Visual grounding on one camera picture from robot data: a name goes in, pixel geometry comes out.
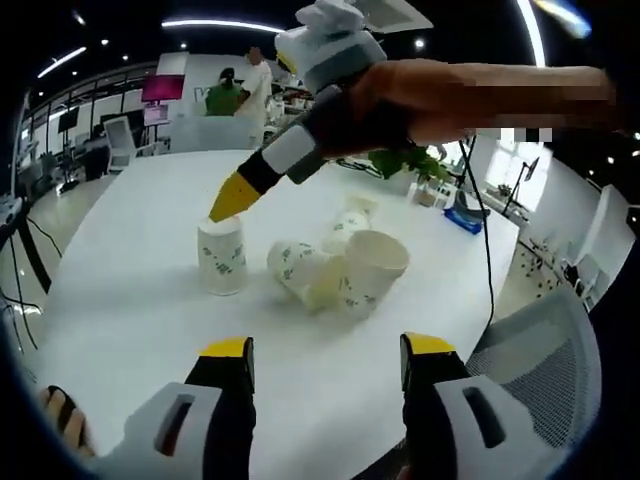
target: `knocked over paper cup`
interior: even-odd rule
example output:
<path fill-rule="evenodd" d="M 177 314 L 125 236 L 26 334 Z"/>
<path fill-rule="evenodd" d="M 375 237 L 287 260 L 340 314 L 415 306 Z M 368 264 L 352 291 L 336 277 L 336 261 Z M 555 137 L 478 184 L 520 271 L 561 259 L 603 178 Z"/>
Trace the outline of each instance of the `knocked over paper cup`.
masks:
<path fill-rule="evenodd" d="M 344 210 L 333 220 L 329 232 L 322 240 L 322 250 L 342 255 L 354 232 L 369 230 L 371 217 L 378 203 L 359 195 L 348 195 Z"/>
<path fill-rule="evenodd" d="M 338 305 L 347 316 L 364 319 L 377 308 L 409 265 L 409 252 L 398 240 L 375 230 L 355 232 L 347 245 Z"/>
<path fill-rule="evenodd" d="M 335 305 L 343 263 L 308 243 L 276 242 L 267 256 L 269 271 L 310 312 Z"/>

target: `upright paper cup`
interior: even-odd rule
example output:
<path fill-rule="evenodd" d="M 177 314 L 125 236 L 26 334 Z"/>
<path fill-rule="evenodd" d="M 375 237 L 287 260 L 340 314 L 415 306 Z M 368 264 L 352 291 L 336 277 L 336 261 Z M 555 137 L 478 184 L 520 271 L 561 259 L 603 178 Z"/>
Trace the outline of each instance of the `upright paper cup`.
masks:
<path fill-rule="evenodd" d="M 347 316 L 364 319 L 377 308 L 409 265 L 409 252 L 398 240 L 375 230 L 355 232 L 345 251 L 338 305 Z"/>
<path fill-rule="evenodd" d="M 233 295 L 247 283 L 247 261 L 242 223 L 232 217 L 219 223 L 209 219 L 198 225 L 198 266 L 205 291 Z"/>

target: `ceiling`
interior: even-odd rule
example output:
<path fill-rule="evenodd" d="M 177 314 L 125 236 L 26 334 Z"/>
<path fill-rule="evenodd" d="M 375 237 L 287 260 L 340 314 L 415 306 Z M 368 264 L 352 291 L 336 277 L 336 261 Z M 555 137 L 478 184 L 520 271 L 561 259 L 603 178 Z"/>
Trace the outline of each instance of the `ceiling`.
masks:
<path fill-rule="evenodd" d="M 26 49 L 28 78 L 34 92 L 32 106 L 46 100 L 48 95 L 68 88 L 92 75 L 120 68 L 125 63 L 157 60 L 163 52 L 177 51 L 181 43 L 192 53 L 244 54 L 252 45 L 260 46 L 267 57 L 273 58 L 273 34 L 252 30 L 198 27 L 163 29 L 161 22 L 169 18 L 216 18 L 239 20 L 279 27 L 297 25 L 295 11 L 310 0 L 51 0 L 36 12 L 27 10 L 27 34 L 21 42 Z M 485 62 L 532 64 L 531 44 L 516 0 L 410 0 L 434 28 L 423 31 L 400 32 L 380 36 L 390 58 L 424 56 L 448 62 Z M 593 0 L 577 0 L 590 7 Z M 74 18 L 76 11 L 84 19 L 81 25 Z M 589 63 L 584 45 L 573 40 L 559 24 L 534 6 L 541 30 L 548 65 L 579 65 Z M 425 48 L 416 51 L 414 40 L 420 37 Z M 108 39 L 107 46 L 101 45 Z M 48 66 L 52 57 L 60 58 L 78 47 L 87 52 L 37 80 L 37 74 Z M 19 51 L 24 60 L 24 51 Z M 635 187 L 640 156 L 640 141 L 620 134 L 599 132 L 554 132 L 550 144 L 556 158 L 567 163 L 583 177 L 591 177 L 599 185 L 614 183 L 633 204 L 640 204 L 640 189 Z M 608 163 L 608 157 L 615 159 Z"/>

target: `green plant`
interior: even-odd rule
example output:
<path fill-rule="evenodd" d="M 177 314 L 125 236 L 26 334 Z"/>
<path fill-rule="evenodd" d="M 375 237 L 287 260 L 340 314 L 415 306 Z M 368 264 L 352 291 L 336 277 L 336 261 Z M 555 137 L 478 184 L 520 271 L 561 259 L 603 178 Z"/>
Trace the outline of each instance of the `green plant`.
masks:
<path fill-rule="evenodd" d="M 498 193 L 501 197 L 509 197 L 511 196 L 511 187 L 509 185 L 498 185 Z"/>
<path fill-rule="evenodd" d="M 375 150 L 369 152 L 369 160 L 382 178 L 388 180 L 400 170 L 416 172 L 418 182 L 424 183 L 431 178 L 448 180 L 449 173 L 424 147 L 415 147 L 407 152 Z"/>

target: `green shirt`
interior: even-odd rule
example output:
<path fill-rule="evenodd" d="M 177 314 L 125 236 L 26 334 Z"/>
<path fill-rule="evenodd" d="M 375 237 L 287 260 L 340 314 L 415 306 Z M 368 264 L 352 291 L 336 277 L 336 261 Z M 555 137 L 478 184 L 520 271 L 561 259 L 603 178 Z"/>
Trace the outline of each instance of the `green shirt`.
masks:
<path fill-rule="evenodd" d="M 240 89 L 233 85 L 226 88 L 223 85 L 216 85 L 209 89 L 204 103 L 207 106 L 207 116 L 224 115 L 231 116 L 238 108 L 238 97 Z"/>

